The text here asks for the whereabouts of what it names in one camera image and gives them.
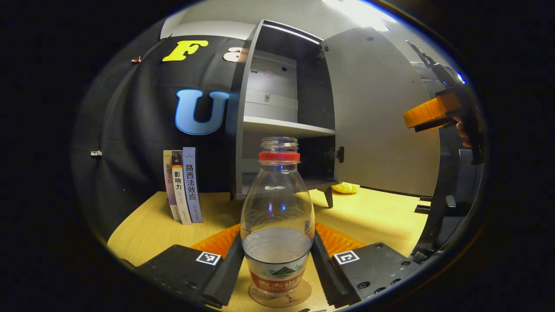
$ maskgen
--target screw hole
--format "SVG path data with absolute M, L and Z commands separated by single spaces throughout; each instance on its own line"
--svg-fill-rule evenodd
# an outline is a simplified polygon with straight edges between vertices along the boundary
M 362 283 L 360 283 L 359 285 L 357 285 L 356 287 L 358 289 L 365 289 L 366 287 L 370 286 L 370 282 L 369 281 L 363 281 Z

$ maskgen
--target cabinet door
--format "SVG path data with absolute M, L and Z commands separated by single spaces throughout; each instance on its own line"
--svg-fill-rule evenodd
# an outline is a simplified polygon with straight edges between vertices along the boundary
M 231 82 L 231 93 L 229 94 L 228 109 L 225 123 L 226 150 L 228 155 L 229 171 L 228 179 L 231 187 L 231 195 L 235 197 L 243 194 L 243 117 L 245 112 L 246 86 L 249 79 L 250 65 L 253 61 L 254 47 L 260 33 L 263 21 L 261 20 L 250 36 L 239 54 L 239 60 L 235 67 L 233 81 Z
M 353 28 L 321 44 L 335 110 L 335 179 L 431 196 L 440 160 L 437 129 L 407 129 L 403 113 L 430 99 L 409 61 L 373 28 Z

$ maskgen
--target plastic water bottle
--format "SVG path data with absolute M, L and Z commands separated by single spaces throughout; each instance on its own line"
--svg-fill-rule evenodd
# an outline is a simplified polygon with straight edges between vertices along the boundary
M 297 164 L 297 139 L 262 139 L 261 169 L 241 211 L 241 242 L 255 286 L 285 296 L 300 283 L 314 239 L 314 207 Z

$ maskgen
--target blue letter u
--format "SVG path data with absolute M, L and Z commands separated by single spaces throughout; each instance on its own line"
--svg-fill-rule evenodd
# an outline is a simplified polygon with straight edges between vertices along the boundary
M 220 128 L 224 120 L 224 103 L 229 98 L 229 93 L 212 91 L 212 115 L 207 122 L 195 120 L 196 101 L 203 96 L 203 92 L 195 89 L 179 90 L 177 109 L 175 110 L 175 125 L 179 130 L 192 135 L 212 133 Z

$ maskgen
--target red bottle cap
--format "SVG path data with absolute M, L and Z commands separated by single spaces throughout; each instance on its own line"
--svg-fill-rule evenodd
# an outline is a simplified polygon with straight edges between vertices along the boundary
M 258 160 L 260 161 L 274 161 L 274 162 L 298 162 L 301 160 L 299 153 L 274 153 L 263 152 L 258 153 Z

